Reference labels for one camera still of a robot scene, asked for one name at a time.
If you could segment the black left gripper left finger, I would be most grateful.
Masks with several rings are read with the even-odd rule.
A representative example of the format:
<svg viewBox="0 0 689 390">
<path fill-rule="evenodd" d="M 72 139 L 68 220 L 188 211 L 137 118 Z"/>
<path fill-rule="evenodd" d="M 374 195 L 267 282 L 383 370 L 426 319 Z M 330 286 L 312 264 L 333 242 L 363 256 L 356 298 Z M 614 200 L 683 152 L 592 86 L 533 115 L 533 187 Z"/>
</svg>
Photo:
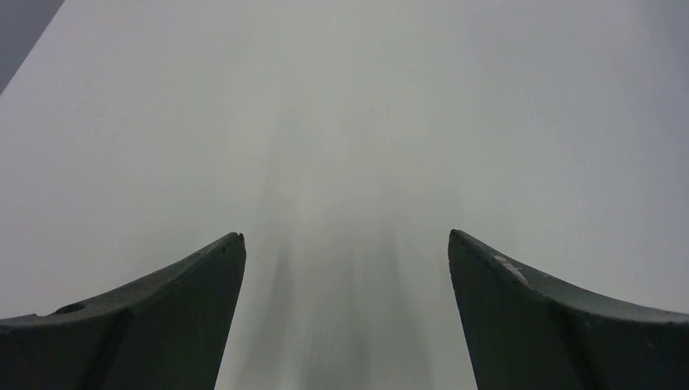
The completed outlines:
<svg viewBox="0 0 689 390">
<path fill-rule="evenodd" d="M 52 314 L 1 321 L 4 389 L 212 389 L 245 271 L 230 233 Z"/>
</svg>

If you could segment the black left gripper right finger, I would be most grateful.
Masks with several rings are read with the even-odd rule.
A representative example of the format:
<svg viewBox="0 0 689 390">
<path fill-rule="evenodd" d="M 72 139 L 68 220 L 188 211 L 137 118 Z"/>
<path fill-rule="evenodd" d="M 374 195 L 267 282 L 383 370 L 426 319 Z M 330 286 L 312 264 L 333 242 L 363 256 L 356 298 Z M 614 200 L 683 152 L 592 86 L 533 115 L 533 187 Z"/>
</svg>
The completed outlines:
<svg viewBox="0 0 689 390">
<path fill-rule="evenodd" d="M 687 388 L 686 314 L 577 287 L 460 230 L 448 264 L 478 388 Z"/>
</svg>

